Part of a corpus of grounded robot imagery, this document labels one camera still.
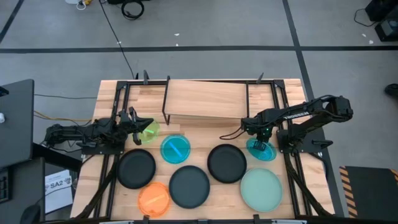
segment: wooden platform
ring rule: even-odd
[[[296,105],[305,101],[303,88],[299,79],[286,79],[286,92],[290,105]],[[111,114],[116,81],[102,81],[99,88],[98,100],[95,107],[94,118],[108,117]],[[292,202],[290,199],[287,174],[282,154],[278,154],[276,159],[271,162],[264,162],[254,158],[245,148],[247,139],[252,136],[243,134],[232,141],[220,140],[220,135],[229,134],[239,127],[240,120],[228,118],[204,118],[197,116],[176,116],[172,115],[170,125],[166,125],[162,116],[162,103],[164,98],[164,86],[133,86],[129,94],[128,106],[134,106],[140,117],[154,118],[160,123],[160,135],[156,141],[140,147],[134,145],[132,139],[126,144],[126,150],[143,148],[149,151],[156,160],[157,170],[153,181],[169,184],[170,176],[181,166],[195,165],[202,168],[210,180],[210,195],[206,202],[194,209],[184,209],[171,203],[170,210],[161,220],[196,220],[196,219],[252,219],[253,214],[259,214],[260,218],[293,218]],[[121,94],[119,107],[123,102]],[[261,110],[273,107],[271,88],[269,85],[249,85],[249,102],[251,116],[256,115]],[[295,123],[305,121],[306,118],[294,120]],[[169,164],[160,155],[160,144],[169,134],[183,134],[190,141],[192,150],[189,158],[181,164]],[[235,184],[222,184],[216,181],[208,172],[206,160],[209,152],[217,145],[229,143],[239,147],[248,162],[248,170],[255,167],[263,167],[275,173],[283,186],[283,199],[277,209],[268,213],[261,213],[249,208],[242,200],[239,182]],[[271,137],[271,143],[277,147],[276,136]],[[101,165],[103,156],[95,156],[88,161],[81,170],[78,188],[76,190],[75,201],[72,208],[71,217],[78,215],[86,204],[90,201],[98,188],[100,179]],[[318,201],[333,213],[333,206],[326,182],[323,165],[321,161],[302,154],[302,165],[307,181],[307,186],[318,199]],[[142,220],[143,214],[137,207],[137,196],[140,190],[130,190],[124,188],[116,182],[116,191],[113,203],[113,220]],[[304,214],[301,193],[298,200],[300,210]],[[101,215],[105,214],[108,193],[103,197]]]
[[[165,113],[171,115],[244,118],[246,85],[170,80]]]

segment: round plate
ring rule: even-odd
[[[272,143],[263,143],[266,145],[266,149],[264,151],[260,151],[253,148],[253,145],[256,141],[256,138],[251,138],[246,142],[246,149],[248,149],[250,154],[262,161],[273,161],[276,158],[276,149]]]
[[[172,175],[170,196],[182,208],[196,208],[203,204],[210,193],[210,182],[203,170],[184,166]]]
[[[169,190],[160,182],[150,183],[139,193],[138,207],[144,215],[151,218],[164,215],[170,207]]]
[[[207,157],[210,174],[222,183],[230,184],[242,179],[246,167],[243,152],[231,144],[216,146]]]
[[[267,169],[251,169],[243,176],[241,194],[249,207],[258,212],[270,212],[282,201],[282,184]]]
[[[160,131],[159,123],[153,121],[150,125],[148,125],[148,127],[142,133],[138,133],[138,137],[139,139],[141,139],[141,142],[143,144],[150,143],[156,140],[159,131]]]
[[[171,164],[179,164],[185,161],[190,151],[191,145],[188,139],[179,134],[168,136],[160,146],[163,159]]]
[[[117,177],[123,186],[139,189],[147,185],[155,175],[154,157],[143,149],[131,150],[121,158]]]

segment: wooden table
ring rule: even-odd
[[[297,105],[305,101],[302,84],[299,79],[285,79],[285,89],[289,105]],[[102,81],[99,87],[98,99],[94,110],[94,119],[109,117],[111,115],[114,94],[116,89],[116,80]],[[160,123],[160,134],[158,138],[149,144],[136,146],[132,138],[126,142],[126,151],[135,148],[143,148],[149,151],[154,157],[157,165],[155,177],[152,181],[169,184],[170,176],[181,166],[195,165],[202,168],[210,180],[210,195],[206,202],[198,208],[184,209],[178,207],[175,203],[171,203],[169,211],[161,220],[197,220],[197,219],[253,219],[254,214],[259,214],[260,218],[293,218],[292,201],[290,198],[289,185],[287,182],[287,173],[282,154],[278,152],[275,160],[264,162],[254,158],[246,149],[246,141],[252,136],[246,133],[237,139],[231,141],[220,140],[218,137],[235,131],[240,126],[240,120],[229,118],[210,118],[198,116],[179,116],[172,115],[170,124],[167,126],[162,115],[162,104],[164,100],[165,86],[134,85],[129,93],[128,106],[133,106],[138,116],[143,118],[154,118]],[[121,110],[123,102],[123,90],[119,99],[119,110]],[[282,97],[278,92],[278,99],[282,105]],[[254,116],[258,112],[273,108],[273,100],[271,88],[269,85],[249,85],[249,102],[250,115]],[[295,119],[294,123],[305,121],[306,117]],[[190,141],[192,150],[188,159],[181,164],[169,164],[163,160],[160,155],[160,144],[164,138],[170,134],[183,134]],[[276,134],[274,134],[270,142],[277,148]],[[233,144],[239,147],[248,162],[248,170],[256,167],[263,167],[275,173],[280,179],[283,186],[282,203],[272,212],[261,213],[249,208],[241,198],[239,184],[222,184],[215,180],[207,169],[207,156],[209,152],[219,144]],[[89,160],[80,172],[78,187],[76,190],[75,201],[73,203],[71,217],[78,215],[90,201],[98,188],[100,172],[103,156],[97,155]],[[109,168],[113,158],[109,159]],[[326,182],[323,164],[321,161],[309,156],[301,154],[303,172],[307,187],[323,207],[330,213],[333,213],[333,205]],[[297,197],[300,205],[301,214],[305,214],[303,208],[303,200],[299,188],[297,189]],[[138,190],[130,190],[116,182],[116,190],[114,195],[112,220],[142,220],[143,214],[137,207]],[[105,214],[106,202],[108,199],[108,190],[104,193],[102,199],[100,216]]]

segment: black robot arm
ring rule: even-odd
[[[84,154],[102,154],[103,152],[104,154],[112,154],[112,148],[124,145],[128,134],[133,133],[134,143],[141,145],[138,133],[143,132],[154,120],[152,118],[138,117],[133,107],[129,108],[129,114],[131,119],[127,112],[120,111],[119,124],[116,122],[115,117],[101,118],[88,126],[61,126],[55,124],[47,128],[44,141],[50,147],[64,141],[81,141],[77,145],[83,148],[82,153]],[[92,150],[94,148],[102,148],[103,150],[96,152],[96,150]]]
[[[242,118],[241,128],[250,135],[257,135],[254,147],[264,150],[262,142],[268,142],[272,136],[272,128],[284,121],[302,116],[313,115],[301,124],[292,124],[285,141],[294,144],[300,142],[307,133],[332,121],[344,122],[353,117],[349,100],[342,96],[326,95],[309,102],[283,109],[270,108],[259,112],[254,118]]]

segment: black plate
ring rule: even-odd
[[[207,175],[198,167],[184,166],[172,175],[170,196],[182,208],[196,208],[205,202],[210,193]]]
[[[207,168],[218,181],[235,183],[246,173],[247,163],[243,152],[231,144],[216,146],[207,158]]]
[[[139,189],[147,185],[155,175],[154,157],[143,149],[126,153],[119,161],[117,177],[123,186]]]

